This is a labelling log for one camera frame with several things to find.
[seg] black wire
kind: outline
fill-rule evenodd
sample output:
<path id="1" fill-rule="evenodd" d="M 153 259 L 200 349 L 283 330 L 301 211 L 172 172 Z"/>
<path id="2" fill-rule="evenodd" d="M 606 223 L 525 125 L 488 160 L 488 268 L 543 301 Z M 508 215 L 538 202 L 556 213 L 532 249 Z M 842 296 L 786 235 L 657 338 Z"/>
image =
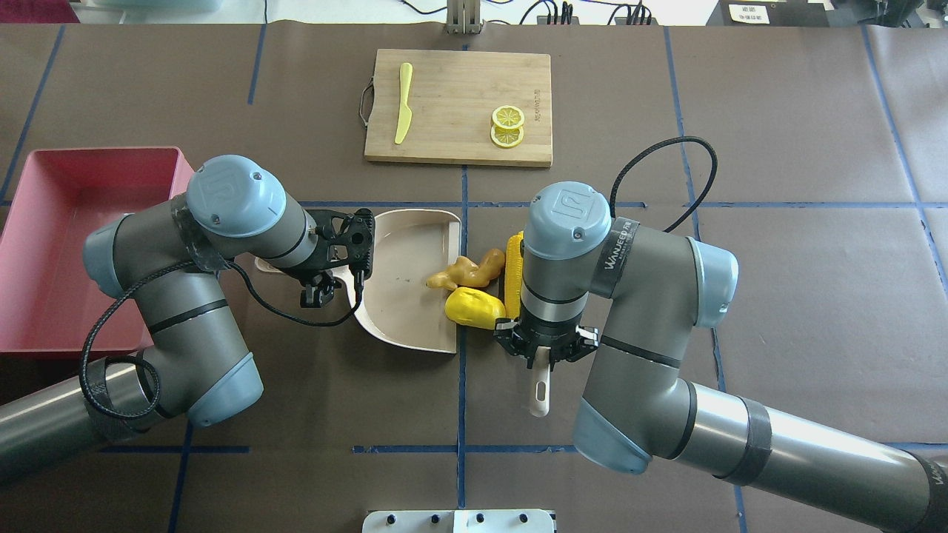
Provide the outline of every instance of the black wire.
<path id="1" fill-rule="evenodd" d="M 418 13 L 419 15 L 433 15 L 434 13 L 444 11 L 445 9 L 447 9 L 447 6 L 444 6 L 443 8 L 438 8 L 438 9 L 435 9 L 434 11 L 422 11 L 419 8 L 416 8 L 415 6 L 413 6 L 412 4 L 409 4 L 408 0 L 398 0 L 398 1 L 401 2 L 402 4 L 405 4 L 409 8 L 414 9 L 414 11 Z"/>
<path id="2" fill-rule="evenodd" d="M 102 313 L 102 316 L 96 321 L 92 326 L 92 330 L 89 331 L 89 335 L 85 338 L 85 344 L 82 345 L 82 359 L 79 363 L 79 387 L 82 389 L 82 397 L 85 398 L 85 401 L 89 402 L 96 411 L 105 414 L 106 416 L 111 416 L 112 418 L 118 418 L 119 420 L 137 420 L 143 416 L 146 416 L 150 412 L 155 410 L 155 407 L 158 405 L 158 400 L 161 397 L 161 379 L 158 377 L 158 371 L 155 369 L 155 366 L 146 361 L 145 359 L 139 358 L 130 358 L 130 357 L 121 357 L 121 358 L 110 358 L 109 361 L 112 362 L 128 362 L 135 366 L 143 367 L 148 375 L 152 378 L 154 383 L 155 393 L 152 397 L 152 401 L 148 404 L 148 407 L 144 408 L 141 411 L 134 413 L 121 413 L 114 409 L 105 407 L 101 404 L 94 396 L 92 396 L 92 391 L 89 387 L 89 354 L 92 352 L 92 343 L 95 341 L 96 336 L 99 334 L 99 331 L 105 325 L 105 322 L 119 310 L 119 307 L 125 303 L 126 300 L 132 297 L 137 290 L 145 286 L 146 284 L 164 276 L 170 274 L 182 268 L 192 267 L 194 261 L 185 261 L 183 263 L 178 263 L 172 266 L 166 266 L 156 272 L 153 272 L 144 278 L 135 282 L 132 286 L 128 287 L 117 300 L 112 302 L 109 305 L 109 308 Z"/>
<path id="3" fill-rule="evenodd" d="M 612 10 L 612 14 L 609 15 L 609 20 L 606 21 L 606 25 L 612 24 L 612 19 L 615 18 L 615 13 L 618 13 L 619 10 L 622 9 L 622 8 L 628 9 L 628 10 L 629 10 L 629 14 L 626 15 L 626 16 L 627 16 L 628 18 L 632 18 L 632 6 L 630 6 L 629 4 L 619 4 L 619 5 L 617 5 L 617 6 L 615 7 L 615 9 Z"/>
<path id="4" fill-rule="evenodd" d="M 530 14 L 530 11 L 534 10 L 534 8 L 535 8 L 536 6 L 539 6 L 540 4 L 543 4 L 544 6 L 546 6 L 546 20 L 547 20 L 547 24 L 550 24 L 550 17 L 551 17 L 551 16 L 552 16 L 554 19 L 556 19 L 556 17 L 559 15 L 559 8 L 556 6 L 556 2 L 554 2 L 553 0 L 537 0 L 537 2 L 535 2 L 533 6 L 530 6 L 529 8 L 527 8 L 527 11 L 523 13 L 523 17 L 520 19 L 520 22 L 518 22 L 517 24 L 518 24 L 518 25 L 523 24 L 523 21 L 527 20 L 527 15 Z M 550 5 L 551 5 L 551 4 L 553 4 L 553 11 L 552 11 L 552 12 L 550 12 Z"/>
<path id="5" fill-rule="evenodd" d="M 257 303 L 259 303 L 264 309 L 274 313 L 277 316 L 289 319 L 290 321 L 300 323 L 302 325 L 308 325 L 310 327 L 332 327 L 340 325 L 352 317 L 362 305 L 363 280 L 361 274 L 358 274 L 354 283 L 355 304 L 353 305 L 352 309 L 350 309 L 345 315 L 342 315 L 342 317 L 339 319 L 336 319 L 332 322 L 310 322 L 290 315 L 289 313 L 284 313 L 280 309 L 277 309 L 268 303 L 262 296 L 260 296 L 260 294 L 257 292 L 257 289 L 254 288 L 253 283 L 250 281 L 250 277 L 240 265 L 237 265 L 233 261 L 226 261 L 226 263 L 228 267 L 240 274 L 240 277 L 244 279 L 244 284 L 246 285 L 250 296 L 252 296 L 253 299 L 256 300 Z M 122 295 L 118 297 L 117 300 L 112 302 L 112 304 L 109 305 L 109 308 L 106 309 L 105 312 L 102 313 L 102 316 L 96 321 L 96 323 L 93 324 L 92 329 L 89 331 L 89 335 L 85 338 L 85 344 L 82 346 L 82 359 L 80 360 L 79 366 L 79 387 L 82 390 L 82 397 L 84 397 L 85 401 L 89 402 L 89 405 L 91 405 L 96 411 L 119 420 L 137 420 L 143 416 L 147 416 L 149 413 L 155 410 L 158 405 L 158 401 L 161 399 L 161 377 L 158 375 L 158 371 L 155 366 L 144 358 L 121 356 L 117 358 L 109 358 L 106 360 L 105 364 L 108 366 L 109 364 L 113 363 L 126 362 L 134 366 L 140 366 L 144 368 L 146 372 L 148 372 L 149 377 L 152 379 L 154 391 L 152 400 L 149 402 L 147 407 L 134 413 L 122 413 L 102 405 L 102 403 L 92 395 L 92 390 L 89 386 L 89 356 L 92 352 L 92 343 L 96 340 L 96 336 L 99 334 L 105 323 L 112 317 L 112 315 L 115 314 L 116 311 L 119 310 L 119 307 L 121 307 L 123 303 L 125 303 L 136 293 L 136 291 L 162 276 L 193 266 L 194 261 L 184 261 L 176 265 L 166 266 L 165 268 L 162 268 L 138 280 L 132 284 L 132 286 L 128 287 L 128 290 L 122 293 Z"/>
<path id="6" fill-rule="evenodd" d="M 682 222 L 684 222 L 689 216 L 691 216 L 691 213 L 695 212 L 695 209 L 697 209 L 698 206 L 700 206 L 700 204 L 704 201 L 704 198 L 708 196 L 708 192 L 711 191 L 711 186 L 714 184 L 714 178 L 718 174 L 718 154 L 715 153 L 714 148 L 712 148 L 711 144 L 709 144 L 708 141 L 704 140 L 703 138 L 692 137 L 692 136 L 667 138 L 665 140 L 652 144 L 651 146 L 643 150 L 641 154 L 639 154 L 636 157 L 633 157 L 632 161 L 629 161 L 629 163 L 625 167 L 623 167 L 621 171 L 619 171 L 619 175 L 615 177 L 615 182 L 612 184 L 612 192 L 609 195 L 610 216 L 612 218 L 615 218 L 615 196 L 619 192 L 619 185 L 622 183 L 622 179 L 626 177 L 626 174 L 629 172 L 629 170 L 631 170 L 632 167 L 638 164 L 638 162 L 641 161 L 642 159 L 645 159 L 649 154 L 651 154 L 652 152 L 655 152 L 656 150 L 660 148 L 665 148 L 666 146 L 671 146 L 672 144 L 683 144 L 686 142 L 694 142 L 694 143 L 700 144 L 701 146 L 704 147 L 705 150 L 708 151 L 708 155 L 711 156 L 711 172 L 708 174 L 708 181 L 707 183 L 704 184 L 704 189 L 702 190 L 702 193 L 699 194 L 697 198 L 695 198 L 695 201 L 692 202 L 690 206 L 688 206 L 688 209 L 684 211 L 684 214 L 682 214 L 682 216 L 680 216 L 678 220 L 672 223 L 671 226 L 664 229 L 664 232 L 668 233 L 674 230 L 675 228 L 678 228 L 678 226 Z"/>
<path id="7" fill-rule="evenodd" d="M 302 325 L 308 325 L 310 327 L 332 327 L 335 325 L 340 325 L 341 323 L 346 322 L 350 317 L 352 317 L 356 313 L 356 310 L 362 305 L 362 280 L 356 279 L 354 283 L 355 304 L 353 305 L 353 308 L 349 310 L 348 313 L 346 313 L 345 315 L 342 315 L 342 317 L 332 322 L 310 322 L 308 320 L 290 315 L 289 313 L 285 313 L 281 311 L 280 309 L 277 309 L 270 303 L 268 303 L 266 300 L 264 300 L 262 296 L 260 296 L 259 293 L 257 293 L 257 289 L 253 287 L 253 283 L 250 281 L 250 276 L 247 275 L 246 271 L 243 268 L 241 268 L 240 265 L 237 265 L 233 261 L 227 261 L 227 264 L 228 264 L 228 267 L 234 269 L 238 274 L 240 274 L 240 277 L 244 279 L 244 285 L 246 285 L 246 290 L 250 293 L 250 296 L 252 296 L 253 299 L 256 300 L 257 303 L 259 303 L 264 309 L 273 313 L 274 315 L 277 315 L 278 317 L 283 317 L 285 319 L 288 319 L 296 323 L 300 323 Z"/>

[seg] dustpan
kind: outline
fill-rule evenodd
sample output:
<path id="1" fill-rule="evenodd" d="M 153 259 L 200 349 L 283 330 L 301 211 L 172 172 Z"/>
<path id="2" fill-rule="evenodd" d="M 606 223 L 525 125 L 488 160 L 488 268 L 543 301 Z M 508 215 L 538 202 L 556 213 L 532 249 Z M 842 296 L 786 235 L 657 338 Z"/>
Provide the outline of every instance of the dustpan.
<path id="1" fill-rule="evenodd" d="M 359 324 L 377 339 L 395 346 L 453 354 L 457 326 L 445 315 L 448 292 L 425 286 L 434 272 L 454 263 L 461 248 L 461 220 L 450 211 L 405 209 L 375 216 L 372 277 L 366 280 Z M 279 272 L 257 260 L 257 268 Z M 333 269 L 356 302 L 348 267 Z"/>

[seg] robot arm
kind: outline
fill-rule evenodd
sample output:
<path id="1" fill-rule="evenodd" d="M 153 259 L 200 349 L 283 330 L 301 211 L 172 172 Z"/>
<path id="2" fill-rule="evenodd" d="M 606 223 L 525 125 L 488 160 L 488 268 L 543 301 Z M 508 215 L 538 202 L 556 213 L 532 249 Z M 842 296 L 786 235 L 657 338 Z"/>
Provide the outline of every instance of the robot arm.
<path id="1" fill-rule="evenodd" d="M 338 230 L 336 218 L 344 218 Z M 304 306 L 320 306 L 332 298 L 330 268 L 349 265 L 357 283 L 371 275 L 372 244 L 370 211 L 306 211 L 276 177 L 240 156 L 211 159 L 185 194 L 96 231 L 83 262 L 113 298 L 146 276 L 193 262 L 134 295 L 155 345 L 130 357 L 154 366 L 160 391 L 128 358 L 100 359 L 87 372 L 99 406 L 86 401 L 78 377 L 0 406 L 0 484 L 182 413 L 203 427 L 246 409 L 264 386 L 215 271 L 249 252 L 298 279 Z M 346 261 L 335 259 L 337 247 L 346 248 Z"/>
<path id="2" fill-rule="evenodd" d="M 948 531 L 944 466 L 679 378 L 692 327 L 727 312 L 737 260 L 608 212 L 580 183 L 537 195 L 523 234 L 522 316 L 495 330 L 528 362 L 538 345 L 574 360 L 595 344 L 577 329 L 588 293 L 613 300 L 574 427 L 584 456 L 641 473 L 657 455 L 884 531 Z"/>

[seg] white mounting plate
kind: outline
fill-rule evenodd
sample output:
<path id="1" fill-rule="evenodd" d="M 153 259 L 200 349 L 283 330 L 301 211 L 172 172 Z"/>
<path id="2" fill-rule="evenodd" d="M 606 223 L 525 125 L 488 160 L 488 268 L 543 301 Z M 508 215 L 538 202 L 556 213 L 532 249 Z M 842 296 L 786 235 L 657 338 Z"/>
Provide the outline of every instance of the white mounting plate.
<path id="1" fill-rule="evenodd" d="M 526 515 L 526 522 L 521 514 Z M 478 515 L 483 522 L 478 522 Z M 373 511 L 365 517 L 362 533 L 556 533 L 553 517 L 543 509 Z"/>

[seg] brown table surface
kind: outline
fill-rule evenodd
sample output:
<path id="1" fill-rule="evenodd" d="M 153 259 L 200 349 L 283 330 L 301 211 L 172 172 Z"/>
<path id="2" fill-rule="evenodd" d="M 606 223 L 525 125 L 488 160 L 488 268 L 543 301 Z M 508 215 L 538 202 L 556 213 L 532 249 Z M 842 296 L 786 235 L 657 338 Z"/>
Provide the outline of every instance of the brown table surface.
<path id="1" fill-rule="evenodd" d="M 356 108 L 381 47 L 550 54 L 553 168 L 364 161 Z M 683 375 L 945 454 L 922 443 L 948 443 L 946 52 L 938 30 L 879 28 L 2 26 L 0 213 L 31 150 L 173 145 L 194 167 L 254 158 L 310 205 L 454 211 L 479 258 L 522 229 L 543 186 L 607 192 L 649 144 L 702 136 L 718 181 L 678 231 L 734 251 L 741 279 L 717 337 L 694 333 Z M 629 175 L 620 214 L 662 228 L 706 176 L 700 150 L 665 149 Z M 254 280 L 296 306 L 295 282 Z M 374 509 L 458 505 L 554 509 L 560 531 L 872 530 L 673 462 L 633 477 L 586 461 L 570 445 L 593 357 L 557 367 L 536 419 L 522 361 L 486 331 L 462 331 L 457 356 L 416 353 L 355 322 L 281 321 L 225 285 L 264 397 L 3 490 L 0 531 L 342 532 Z M 591 303 L 586 322 L 607 311 Z M 0 401 L 58 370 L 0 359 Z"/>

